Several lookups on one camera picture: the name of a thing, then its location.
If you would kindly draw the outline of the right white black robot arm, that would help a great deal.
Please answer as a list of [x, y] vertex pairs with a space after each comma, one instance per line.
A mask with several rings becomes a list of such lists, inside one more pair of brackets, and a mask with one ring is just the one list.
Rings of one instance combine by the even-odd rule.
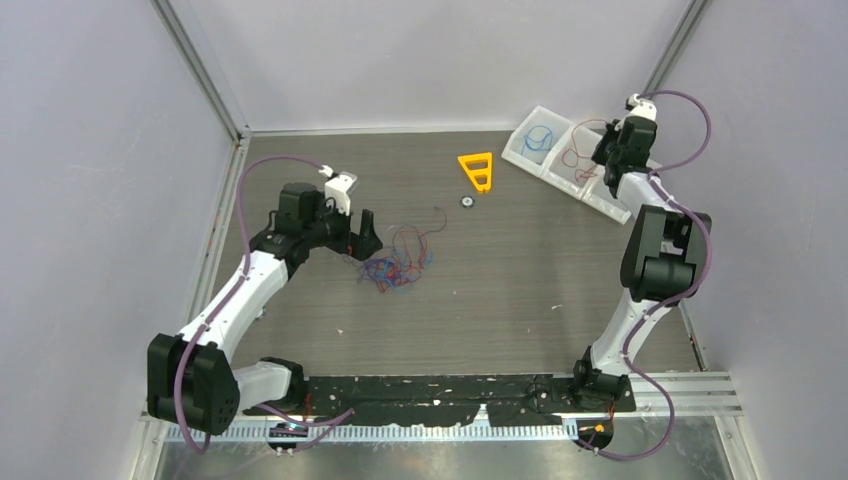
[[602, 410], [630, 387], [633, 362], [656, 323], [692, 296], [706, 272], [711, 219], [689, 214], [648, 165], [657, 124], [641, 116], [609, 123], [592, 159], [604, 184], [633, 216], [619, 279], [622, 298], [603, 334], [575, 364], [569, 394], [584, 410]]

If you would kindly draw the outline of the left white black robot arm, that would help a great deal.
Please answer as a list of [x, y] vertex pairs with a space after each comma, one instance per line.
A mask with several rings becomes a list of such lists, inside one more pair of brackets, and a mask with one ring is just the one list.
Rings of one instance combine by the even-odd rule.
[[283, 187], [268, 224], [249, 240], [246, 256], [213, 300], [177, 334], [159, 334], [149, 344], [151, 416], [188, 431], [219, 435], [237, 414], [260, 404], [284, 414], [305, 405], [301, 365], [264, 357], [235, 370], [230, 362], [248, 328], [312, 250], [327, 248], [364, 261], [382, 249], [372, 211], [363, 210], [357, 232], [351, 228], [355, 183], [354, 175], [343, 172], [322, 189], [302, 182]]

